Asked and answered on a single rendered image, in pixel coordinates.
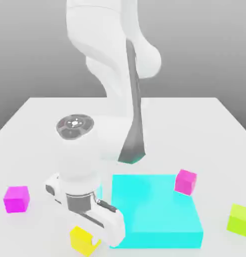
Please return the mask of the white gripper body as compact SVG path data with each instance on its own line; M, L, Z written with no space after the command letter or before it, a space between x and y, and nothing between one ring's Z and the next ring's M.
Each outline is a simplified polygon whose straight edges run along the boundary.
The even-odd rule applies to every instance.
M76 225L108 246L116 247L125 238L124 216L107 203L94 203L89 211L73 214Z

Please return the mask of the small magenta cube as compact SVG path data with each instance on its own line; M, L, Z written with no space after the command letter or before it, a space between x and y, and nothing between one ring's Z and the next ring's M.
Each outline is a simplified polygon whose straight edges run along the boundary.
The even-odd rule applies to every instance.
M3 198L7 213L26 212L30 194L27 186L10 186Z
M174 190L191 196L196 185L197 174L181 169L176 176Z

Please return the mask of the small yellow cube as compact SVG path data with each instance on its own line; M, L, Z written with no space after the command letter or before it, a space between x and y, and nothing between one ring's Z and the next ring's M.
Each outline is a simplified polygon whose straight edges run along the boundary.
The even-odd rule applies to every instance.
M92 245L91 239L93 235L86 230L75 226L70 231L70 244L71 247L77 252L83 254L85 257L90 257L91 254L98 248L101 244L101 240L98 240L96 245Z

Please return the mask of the large cyan box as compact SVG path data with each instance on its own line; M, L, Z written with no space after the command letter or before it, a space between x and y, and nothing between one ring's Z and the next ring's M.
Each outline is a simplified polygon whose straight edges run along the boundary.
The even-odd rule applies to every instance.
M111 203L125 221L118 248L201 248L203 228L192 197L175 175L113 175Z

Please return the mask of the small lime green cube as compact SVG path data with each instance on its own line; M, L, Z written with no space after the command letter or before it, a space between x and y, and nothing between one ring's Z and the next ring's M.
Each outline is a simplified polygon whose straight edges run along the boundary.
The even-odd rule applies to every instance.
M226 229L230 232L246 236L246 207L233 204Z

